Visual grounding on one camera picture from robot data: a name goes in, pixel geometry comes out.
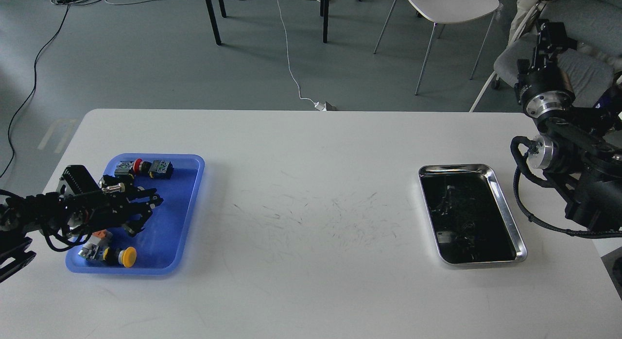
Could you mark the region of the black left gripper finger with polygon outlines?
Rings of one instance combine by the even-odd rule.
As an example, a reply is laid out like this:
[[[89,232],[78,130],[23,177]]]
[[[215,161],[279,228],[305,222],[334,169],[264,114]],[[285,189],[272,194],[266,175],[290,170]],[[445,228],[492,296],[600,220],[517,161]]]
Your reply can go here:
[[[127,186],[124,194],[131,202],[139,198],[147,198],[147,204],[153,207],[160,206],[164,199],[158,194],[157,188],[144,188],[142,186]]]
[[[144,231],[144,225],[153,215],[153,207],[130,207],[123,211],[121,226],[129,237]]]

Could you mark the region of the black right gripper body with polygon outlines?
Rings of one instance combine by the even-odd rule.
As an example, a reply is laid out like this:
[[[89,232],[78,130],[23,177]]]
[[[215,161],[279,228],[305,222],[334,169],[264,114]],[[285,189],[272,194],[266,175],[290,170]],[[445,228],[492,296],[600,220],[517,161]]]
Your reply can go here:
[[[550,111],[565,111],[575,100],[570,78],[558,67],[520,72],[515,91],[523,113],[532,119]]]

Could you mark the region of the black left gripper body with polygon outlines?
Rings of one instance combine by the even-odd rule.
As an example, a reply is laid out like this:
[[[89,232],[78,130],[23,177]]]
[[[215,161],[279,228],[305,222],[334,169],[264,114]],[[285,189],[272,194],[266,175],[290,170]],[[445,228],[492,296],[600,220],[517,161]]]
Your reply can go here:
[[[64,237],[121,227],[123,211],[141,207],[135,200],[130,202],[124,192],[64,195],[64,206],[68,214]]]

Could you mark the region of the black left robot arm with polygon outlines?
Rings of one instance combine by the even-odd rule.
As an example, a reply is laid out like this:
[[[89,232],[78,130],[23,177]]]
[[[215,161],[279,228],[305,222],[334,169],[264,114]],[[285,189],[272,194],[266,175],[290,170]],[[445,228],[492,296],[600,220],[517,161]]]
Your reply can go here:
[[[86,193],[51,191],[19,197],[2,190],[1,279],[22,270],[35,257],[28,234],[40,232],[49,248],[65,252],[85,244],[96,232],[122,227],[135,237],[142,232],[156,206],[164,199],[155,188],[113,190],[96,187]]]

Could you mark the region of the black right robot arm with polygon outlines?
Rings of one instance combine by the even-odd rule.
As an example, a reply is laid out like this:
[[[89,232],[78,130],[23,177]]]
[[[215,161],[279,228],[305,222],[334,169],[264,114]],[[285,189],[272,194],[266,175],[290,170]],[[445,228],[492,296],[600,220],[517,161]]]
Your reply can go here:
[[[523,113],[537,127],[531,140],[516,136],[510,150],[517,169],[513,191],[530,222],[571,237],[621,237],[621,149],[604,136],[621,130],[621,80],[616,79],[592,107],[575,107],[569,77],[557,57],[577,42],[561,22],[537,21],[532,60],[519,59],[515,93]],[[519,195],[519,179],[553,188],[566,202],[566,218],[584,231],[561,229],[536,217]]]

